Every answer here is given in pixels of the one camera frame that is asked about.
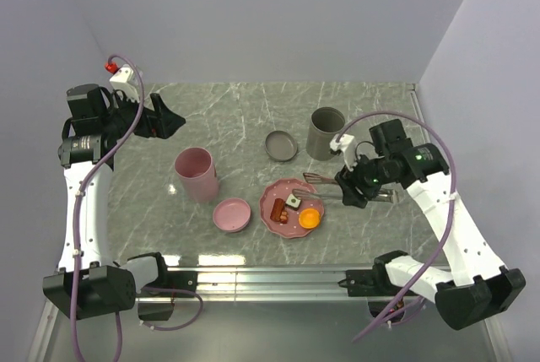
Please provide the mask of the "metal food tongs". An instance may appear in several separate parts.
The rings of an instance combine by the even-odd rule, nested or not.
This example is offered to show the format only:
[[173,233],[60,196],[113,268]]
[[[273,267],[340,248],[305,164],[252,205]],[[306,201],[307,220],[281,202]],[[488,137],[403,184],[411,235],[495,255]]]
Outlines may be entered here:
[[[320,176],[316,173],[304,172],[303,177],[308,184],[311,185],[337,185],[338,183],[329,177]],[[332,200],[342,200],[342,193],[316,193],[310,192],[306,188],[295,188],[292,190],[292,194],[301,200],[308,199],[332,199]],[[374,202],[381,203],[397,203],[399,201],[398,192],[392,189],[381,188],[379,194],[373,198]]]

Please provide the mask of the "orange fruit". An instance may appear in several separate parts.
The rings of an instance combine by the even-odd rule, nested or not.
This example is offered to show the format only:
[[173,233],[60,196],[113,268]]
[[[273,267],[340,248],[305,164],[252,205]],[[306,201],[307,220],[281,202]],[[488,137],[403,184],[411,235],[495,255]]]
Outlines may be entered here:
[[306,208],[299,213],[299,224],[306,230],[313,230],[319,226],[321,214],[316,208]]

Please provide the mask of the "sushi roll piece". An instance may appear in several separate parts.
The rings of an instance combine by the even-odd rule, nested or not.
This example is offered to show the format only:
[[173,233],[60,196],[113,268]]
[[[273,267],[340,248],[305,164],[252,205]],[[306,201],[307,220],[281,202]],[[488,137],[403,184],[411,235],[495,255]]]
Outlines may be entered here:
[[294,194],[289,194],[289,196],[285,200],[285,206],[288,208],[297,210],[300,208],[300,205],[301,205],[301,200],[298,197],[296,197]]

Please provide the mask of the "small bacon piece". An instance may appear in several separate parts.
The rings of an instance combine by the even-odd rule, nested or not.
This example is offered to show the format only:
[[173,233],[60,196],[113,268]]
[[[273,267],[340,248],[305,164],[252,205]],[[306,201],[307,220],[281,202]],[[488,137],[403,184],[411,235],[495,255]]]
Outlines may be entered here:
[[282,211],[281,214],[276,218],[276,222],[280,224],[287,224],[289,221],[289,213],[287,211]]

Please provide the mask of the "brown sausage piece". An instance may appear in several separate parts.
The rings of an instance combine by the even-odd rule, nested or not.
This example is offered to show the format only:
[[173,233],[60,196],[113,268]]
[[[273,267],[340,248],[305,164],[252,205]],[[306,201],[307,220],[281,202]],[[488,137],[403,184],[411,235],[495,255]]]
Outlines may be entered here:
[[285,210],[285,201],[282,198],[276,198],[270,213],[270,219],[276,222],[276,218]]

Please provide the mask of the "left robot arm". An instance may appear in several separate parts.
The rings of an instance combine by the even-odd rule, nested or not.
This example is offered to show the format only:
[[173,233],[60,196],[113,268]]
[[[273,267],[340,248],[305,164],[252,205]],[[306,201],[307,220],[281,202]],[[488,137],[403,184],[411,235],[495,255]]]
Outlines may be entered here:
[[58,149],[67,187],[67,227],[57,271],[43,279],[42,289],[76,321],[130,310],[142,289],[161,296],[170,288],[160,253],[135,256],[121,266],[111,256],[107,233],[116,143],[130,128],[138,137],[167,139],[186,122],[158,94],[150,99],[150,108],[140,108],[119,89],[83,84],[67,91],[71,116]]

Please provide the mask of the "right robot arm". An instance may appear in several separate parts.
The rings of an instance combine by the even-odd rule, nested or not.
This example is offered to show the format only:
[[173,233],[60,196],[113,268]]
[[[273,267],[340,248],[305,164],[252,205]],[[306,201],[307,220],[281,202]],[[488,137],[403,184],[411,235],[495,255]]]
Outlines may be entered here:
[[454,330],[506,311],[526,286],[523,273],[509,269],[480,233],[456,189],[448,149],[442,144],[414,144],[405,133],[403,117],[392,116],[370,128],[373,159],[359,155],[355,137],[345,131],[331,140],[330,150],[342,154],[344,160],[335,176],[343,204],[365,208],[381,196],[384,186],[399,184],[428,220],[438,246],[426,262],[404,251],[375,259],[375,289],[382,294],[398,291],[367,328],[372,330],[399,315],[396,305],[408,292],[434,303]]

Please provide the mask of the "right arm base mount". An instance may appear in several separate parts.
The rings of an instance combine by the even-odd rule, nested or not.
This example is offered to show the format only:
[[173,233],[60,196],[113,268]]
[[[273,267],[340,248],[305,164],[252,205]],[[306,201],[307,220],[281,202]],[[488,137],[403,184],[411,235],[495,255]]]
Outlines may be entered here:
[[383,277],[374,269],[349,269],[345,271],[345,278],[337,282],[337,285],[347,291],[348,297],[370,298],[368,310],[373,318],[386,307],[388,300],[374,300],[374,298],[392,298],[401,288],[390,283],[388,278]]

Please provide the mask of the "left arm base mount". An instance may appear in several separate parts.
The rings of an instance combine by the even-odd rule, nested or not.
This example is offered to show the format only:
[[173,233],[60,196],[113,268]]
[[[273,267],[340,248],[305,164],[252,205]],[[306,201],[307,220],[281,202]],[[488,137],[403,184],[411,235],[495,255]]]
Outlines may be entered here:
[[138,318],[150,325],[175,327],[200,315],[201,303],[195,296],[198,273],[192,270],[168,272],[162,283],[151,283],[137,298]]

